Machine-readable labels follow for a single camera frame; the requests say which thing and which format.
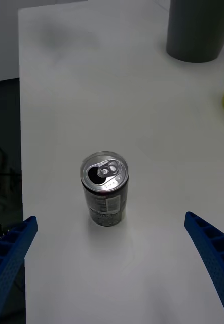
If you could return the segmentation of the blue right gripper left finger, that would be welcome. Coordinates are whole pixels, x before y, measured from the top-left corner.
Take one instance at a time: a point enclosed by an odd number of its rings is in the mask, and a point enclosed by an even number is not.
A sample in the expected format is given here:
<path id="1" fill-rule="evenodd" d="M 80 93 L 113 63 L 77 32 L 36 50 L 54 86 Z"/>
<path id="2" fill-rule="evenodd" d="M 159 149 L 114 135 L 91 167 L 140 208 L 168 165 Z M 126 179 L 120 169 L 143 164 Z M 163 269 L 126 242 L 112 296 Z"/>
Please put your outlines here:
<path id="1" fill-rule="evenodd" d="M 36 216 L 30 216 L 0 237 L 0 314 L 37 232 Z"/>

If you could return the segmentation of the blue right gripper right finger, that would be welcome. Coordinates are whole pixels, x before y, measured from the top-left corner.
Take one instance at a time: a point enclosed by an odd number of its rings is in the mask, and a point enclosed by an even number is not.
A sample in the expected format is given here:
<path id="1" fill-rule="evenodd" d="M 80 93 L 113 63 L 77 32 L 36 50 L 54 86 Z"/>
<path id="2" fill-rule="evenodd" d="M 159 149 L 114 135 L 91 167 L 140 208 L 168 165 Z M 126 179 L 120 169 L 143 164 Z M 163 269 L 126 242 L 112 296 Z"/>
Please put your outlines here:
<path id="1" fill-rule="evenodd" d="M 224 233 L 190 211 L 185 215 L 184 227 L 198 250 L 224 307 Z"/>

